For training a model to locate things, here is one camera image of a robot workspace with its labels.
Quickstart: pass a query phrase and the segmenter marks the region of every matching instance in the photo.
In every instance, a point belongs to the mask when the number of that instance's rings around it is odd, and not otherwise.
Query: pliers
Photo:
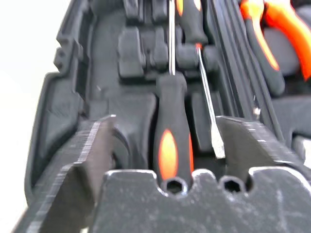
[[[285,82],[262,34],[262,18],[270,27],[281,30],[288,37],[297,52],[304,81],[311,83],[311,30],[295,13],[290,0],[242,0],[240,10],[249,44],[259,61],[270,93],[281,95]]]

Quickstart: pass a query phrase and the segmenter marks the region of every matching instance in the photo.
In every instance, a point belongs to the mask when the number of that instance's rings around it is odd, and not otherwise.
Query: screwdriver handle
[[[267,1],[265,20],[280,29],[295,48],[305,81],[311,78],[311,30],[299,18],[289,0]]]
[[[260,64],[270,93],[273,96],[279,96],[284,92],[285,82],[279,65],[261,31],[260,21],[263,12],[263,0],[244,0],[241,3],[241,14],[245,21],[249,44]]]
[[[166,74],[156,80],[159,107],[153,164],[159,184],[177,176],[191,186],[193,154],[185,110],[186,91],[187,83],[181,73]]]
[[[200,0],[176,0],[179,25],[185,33],[185,43],[208,43],[203,30],[203,10]]]

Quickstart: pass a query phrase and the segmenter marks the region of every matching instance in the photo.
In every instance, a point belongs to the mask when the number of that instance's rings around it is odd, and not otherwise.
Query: orange accent
[[[184,13],[184,0],[177,0],[176,5],[179,16],[182,16]]]
[[[190,171],[193,172],[194,165],[193,165],[193,150],[192,150],[192,141],[191,135],[189,134],[189,157],[190,157]]]
[[[178,152],[175,139],[169,130],[165,130],[162,135],[158,156],[162,179],[175,177],[178,168]]]
[[[304,80],[311,77],[311,30],[297,16],[290,0],[267,1],[265,19],[271,27],[280,29],[295,48]]]
[[[201,11],[202,6],[201,6],[201,0],[193,0],[194,1],[194,5],[196,7],[196,9],[198,9],[198,11]]]
[[[195,46],[196,46],[197,48],[201,49],[201,50],[202,50],[202,48],[203,48],[202,44],[200,44],[200,43],[196,43]]]
[[[278,63],[276,59],[274,58],[261,31],[260,21],[262,18],[263,11],[264,11],[264,3],[262,0],[244,0],[241,3],[241,14],[243,16],[243,19],[252,20],[256,38],[261,46],[261,49],[265,53],[273,69],[280,70]]]

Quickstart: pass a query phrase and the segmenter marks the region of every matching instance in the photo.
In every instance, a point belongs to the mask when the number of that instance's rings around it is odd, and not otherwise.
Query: white background
[[[0,0],[0,232],[27,207],[24,176],[44,76],[69,0]]]

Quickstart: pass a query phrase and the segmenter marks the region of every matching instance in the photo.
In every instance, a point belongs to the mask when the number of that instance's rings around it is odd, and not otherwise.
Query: black rubber grip
[[[159,97],[158,118],[155,129],[154,143],[154,171],[157,174],[158,183],[173,177],[180,177],[191,186],[193,169],[192,148],[189,125],[185,110],[185,94],[187,91],[187,83],[185,77],[181,73],[176,75],[165,74],[156,80],[156,93]],[[163,142],[165,132],[170,132],[175,141],[176,148],[176,173],[174,176],[162,176],[161,169],[161,142]],[[164,148],[172,152],[174,145]],[[169,168],[173,166],[173,160],[167,160],[165,166]]]
[[[183,0],[182,15],[181,11],[177,10],[179,25],[184,30],[185,43],[205,45],[208,39],[203,30],[203,11],[201,6],[200,10],[197,8],[194,1]]]
[[[280,70],[275,70],[271,66],[265,52],[263,51],[257,39],[256,32],[253,27],[253,21],[251,19],[247,19],[245,21],[245,26],[249,44],[252,48],[253,53],[257,57],[269,91],[273,96],[280,96],[285,89],[285,81],[282,72]]]

